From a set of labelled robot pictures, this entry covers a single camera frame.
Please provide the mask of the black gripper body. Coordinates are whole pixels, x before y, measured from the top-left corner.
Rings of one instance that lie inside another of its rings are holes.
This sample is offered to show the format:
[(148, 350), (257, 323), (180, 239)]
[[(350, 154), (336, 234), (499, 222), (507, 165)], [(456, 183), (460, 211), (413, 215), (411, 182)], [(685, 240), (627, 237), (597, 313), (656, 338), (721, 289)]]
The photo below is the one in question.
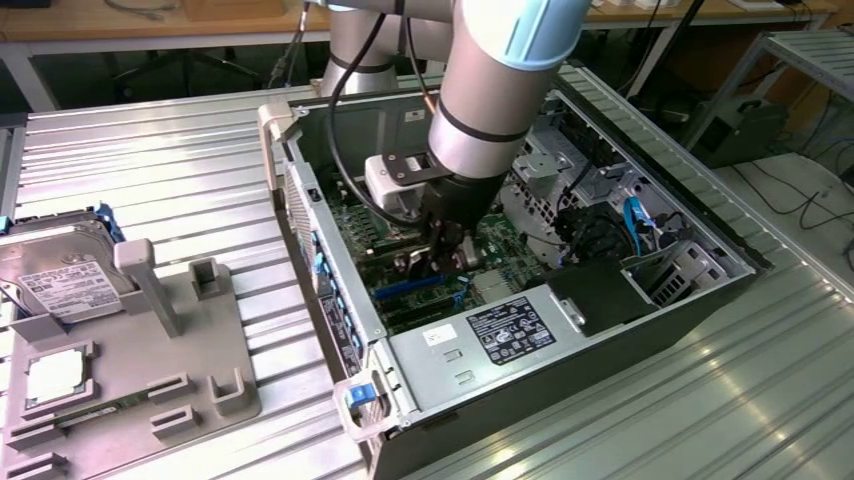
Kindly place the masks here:
[(468, 178), (460, 175), (429, 180), (421, 197), (424, 228), (443, 226), (472, 230), (488, 213), (491, 204), (505, 179), (504, 174), (489, 178)]

